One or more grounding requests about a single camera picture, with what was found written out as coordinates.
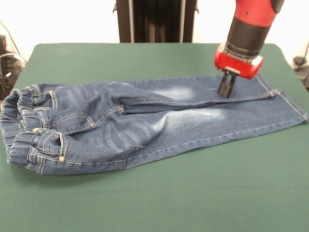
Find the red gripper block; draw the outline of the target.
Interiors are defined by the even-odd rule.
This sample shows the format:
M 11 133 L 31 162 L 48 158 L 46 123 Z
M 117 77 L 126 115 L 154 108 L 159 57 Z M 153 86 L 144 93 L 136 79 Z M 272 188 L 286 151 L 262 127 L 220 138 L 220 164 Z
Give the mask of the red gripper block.
M 225 96 L 229 98 L 236 81 L 236 76 L 234 74 L 237 74 L 242 78 L 252 80 L 257 75 L 263 62 L 264 58 L 262 56 L 257 56 L 254 59 L 244 59 L 232 55 L 226 50 L 225 44 L 221 43 L 218 46 L 214 57 L 215 66 L 217 69 L 224 72 L 217 94 L 219 96 L 223 96 L 225 91 Z M 234 74 L 231 75 L 230 83 L 226 85 L 227 78 L 229 76 L 228 71 Z

